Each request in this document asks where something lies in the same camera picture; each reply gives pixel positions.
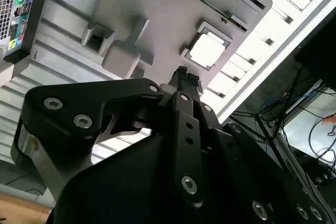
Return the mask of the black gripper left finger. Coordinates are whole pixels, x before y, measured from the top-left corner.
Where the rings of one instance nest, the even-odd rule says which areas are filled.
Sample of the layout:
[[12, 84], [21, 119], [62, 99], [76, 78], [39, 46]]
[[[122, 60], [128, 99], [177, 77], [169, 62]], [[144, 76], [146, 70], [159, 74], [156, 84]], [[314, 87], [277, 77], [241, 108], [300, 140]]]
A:
[[57, 203], [76, 175], [151, 136], [188, 137], [202, 149], [198, 83], [179, 67], [167, 86], [129, 79], [35, 87], [14, 138], [17, 164], [37, 172]]

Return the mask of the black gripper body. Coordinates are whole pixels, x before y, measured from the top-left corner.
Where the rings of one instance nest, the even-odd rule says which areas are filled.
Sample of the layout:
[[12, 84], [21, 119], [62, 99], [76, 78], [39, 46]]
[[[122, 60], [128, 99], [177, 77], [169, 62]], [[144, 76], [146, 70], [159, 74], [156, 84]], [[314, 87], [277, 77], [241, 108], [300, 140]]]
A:
[[76, 175], [49, 223], [253, 223], [253, 189], [234, 139], [217, 129], [199, 149], [151, 136]]

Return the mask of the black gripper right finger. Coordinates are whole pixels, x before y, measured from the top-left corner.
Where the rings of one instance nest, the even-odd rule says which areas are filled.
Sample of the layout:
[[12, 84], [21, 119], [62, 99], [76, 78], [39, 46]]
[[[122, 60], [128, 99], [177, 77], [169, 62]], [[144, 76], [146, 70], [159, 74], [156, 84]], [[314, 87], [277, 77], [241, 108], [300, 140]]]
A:
[[221, 125], [194, 102], [206, 176], [207, 223], [332, 223], [331, 208], [290, 148], [285, 133], [270, 138], [270, 157], [237, 122]]

